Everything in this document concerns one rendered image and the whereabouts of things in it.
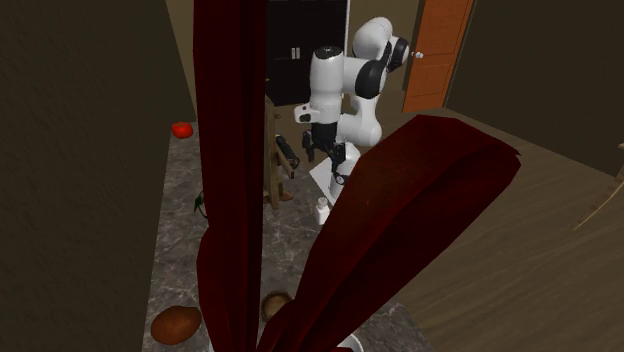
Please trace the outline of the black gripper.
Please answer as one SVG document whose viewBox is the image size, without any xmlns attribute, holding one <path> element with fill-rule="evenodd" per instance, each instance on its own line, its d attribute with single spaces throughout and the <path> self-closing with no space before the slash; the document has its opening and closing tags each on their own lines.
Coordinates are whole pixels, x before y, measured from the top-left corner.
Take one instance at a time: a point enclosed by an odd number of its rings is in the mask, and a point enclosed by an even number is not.
<svg viewBox="0 0 624 352">
<path fill-rule="evenodd" d="M 313 123 L 311 130 L 303 132 L 302 147 L 304 148 L 308 162 L 312 163 L 316 148 L 330 148 L 329 157 L 332 162 L 331 172 L 338 185 L 344 185 L 348 175 L 341 174 L 338 167 L 346 161 L 346 147 L 344 143 L 335 143 L 337 123 L 321 124 Z"/>
</svg>

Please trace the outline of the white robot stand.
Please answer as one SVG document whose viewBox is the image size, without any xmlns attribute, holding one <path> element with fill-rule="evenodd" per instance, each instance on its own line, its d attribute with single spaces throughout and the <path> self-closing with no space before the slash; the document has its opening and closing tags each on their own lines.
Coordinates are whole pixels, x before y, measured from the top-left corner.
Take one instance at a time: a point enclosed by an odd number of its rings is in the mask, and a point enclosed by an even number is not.
<svg viewBox="0 0 624 352">
<path fill-rule="evenodd" d="M 335 197 L 333 196 L 331 191 L 331 185 L 333 180 L 331 166 L 331 159 L 327 157 L 314 168 L 312 168 L 309 171 L 309 174 L 323 192 L 324 197 L 328 200 L 328 203 L 334 205 Z"/>
</svg>

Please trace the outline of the black bottle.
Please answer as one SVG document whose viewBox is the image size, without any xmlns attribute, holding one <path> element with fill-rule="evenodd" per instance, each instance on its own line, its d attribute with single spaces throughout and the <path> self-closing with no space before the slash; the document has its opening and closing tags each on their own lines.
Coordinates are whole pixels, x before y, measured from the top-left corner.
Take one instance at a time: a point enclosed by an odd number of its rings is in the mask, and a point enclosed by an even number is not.
<svg viewBox="0 0 624 352">
<path fill-rule="evenodd" d="M 292 147 L 288 144 L 287 140 L 280 134 L 275 136 L 276 144 L 279 147 L 280 151 L 289 162 L 293 169 L 296 169 L 300 164 L 300 159 L 292 149 Z"/>
</svg>

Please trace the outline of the wooden bottle rack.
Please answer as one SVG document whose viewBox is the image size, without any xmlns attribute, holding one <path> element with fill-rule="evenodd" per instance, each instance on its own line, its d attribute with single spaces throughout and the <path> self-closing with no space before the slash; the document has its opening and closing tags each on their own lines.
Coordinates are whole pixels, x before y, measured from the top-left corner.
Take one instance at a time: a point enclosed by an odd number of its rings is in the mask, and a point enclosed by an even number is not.
<svg viewBox="0 0 624 352">
<path fill-rule="evenodd" d="M 278 209 L 280 202 L 290 201 L 293 194 L 283 188 L 278 167 L 281 166 L 286 175 L 294 178 L 294 170 L 290 162 L 276 143 L 274 104 L 268 96 L 264 97 L 264 174 L 263 174 L 263 201 Z"/>
</svg>

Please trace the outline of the small white bottle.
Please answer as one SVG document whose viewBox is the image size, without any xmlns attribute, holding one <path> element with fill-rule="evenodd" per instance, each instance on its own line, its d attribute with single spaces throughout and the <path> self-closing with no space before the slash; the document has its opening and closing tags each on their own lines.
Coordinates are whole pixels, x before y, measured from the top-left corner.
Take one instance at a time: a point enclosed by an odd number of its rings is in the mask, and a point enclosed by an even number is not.
<svg viewBox="0 0 624 352">
<path fill-rule="evenodd" d="M 329 217 L 331 211 L 328 205 L 328 199 L 326 197 L 319 197 L 315 210 L 318 224 L 323 225 Z"/>
</svg>

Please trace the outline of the dark red potted plant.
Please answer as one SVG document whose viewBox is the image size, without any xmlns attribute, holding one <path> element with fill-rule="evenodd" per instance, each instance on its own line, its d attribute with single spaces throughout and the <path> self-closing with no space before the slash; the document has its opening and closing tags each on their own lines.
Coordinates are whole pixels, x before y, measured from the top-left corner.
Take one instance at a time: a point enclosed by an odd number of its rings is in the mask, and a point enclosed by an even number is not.
<svg viewBox="0 0 624 352">
<path fill-rule="evenodd" d="M 345 339 L 511 183 L 518 154 L 459 120 L 413 118 L 357 163 L 294 299 L 261 325 L 266 6 L 194 0 L 199 304 L 214 352 L 350 352 Z"/>
</svg>

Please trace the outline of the black cabinet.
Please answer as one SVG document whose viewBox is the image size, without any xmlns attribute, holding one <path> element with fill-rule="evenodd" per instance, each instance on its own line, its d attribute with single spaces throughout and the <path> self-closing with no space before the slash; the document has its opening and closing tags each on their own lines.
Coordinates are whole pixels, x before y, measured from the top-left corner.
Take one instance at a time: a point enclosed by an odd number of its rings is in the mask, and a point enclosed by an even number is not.
<svg viewBox="0 0 624 352">
<path fill-rule="evenodd" d="M 268 0 L 265 94 L 277 106 L 310 97 L 310 62 L 315 49 L 342 48 L 348 0 Z"/>
</svg>

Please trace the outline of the orange wooden door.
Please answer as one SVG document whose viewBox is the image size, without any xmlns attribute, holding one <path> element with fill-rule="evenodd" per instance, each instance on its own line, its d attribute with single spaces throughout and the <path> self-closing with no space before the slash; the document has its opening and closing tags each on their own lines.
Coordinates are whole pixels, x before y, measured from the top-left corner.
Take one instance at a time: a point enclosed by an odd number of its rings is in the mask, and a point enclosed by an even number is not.
<svg viewBox="0 0 624 352">
<path fill-rule="evenodd" d="M 403 112 L 443 106 L 474 0 L 423 0 Z"/>
</svg>

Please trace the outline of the brown wooden bowl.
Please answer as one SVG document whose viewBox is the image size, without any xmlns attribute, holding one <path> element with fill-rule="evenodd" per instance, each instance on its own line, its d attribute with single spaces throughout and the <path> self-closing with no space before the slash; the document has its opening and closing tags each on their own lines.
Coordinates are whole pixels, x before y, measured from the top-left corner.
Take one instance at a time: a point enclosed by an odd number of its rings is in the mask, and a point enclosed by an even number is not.
<svg viewBox="0 0 624 352">
<path fill-rule="evenodd" d="M 268 322 L 285 304 L 291 302 L 293 297 L 283 290 L 269 292 L 261 301 L 261 319 Z"/>
</svg>

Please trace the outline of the brown potato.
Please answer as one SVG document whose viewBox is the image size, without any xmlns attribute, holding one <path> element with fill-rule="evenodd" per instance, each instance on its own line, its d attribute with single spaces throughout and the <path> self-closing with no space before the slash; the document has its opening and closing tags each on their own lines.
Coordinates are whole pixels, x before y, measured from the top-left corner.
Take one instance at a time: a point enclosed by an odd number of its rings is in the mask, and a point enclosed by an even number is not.
<svg viewBox="0 0 624 352">
<path fill-rule="evenodd" d="M 192 337 L 201 322 L 202 314 L 198 308 L 171 306 L 155 317 L 150 333 L 161 344 L 176 345 Z"/>
</svg>

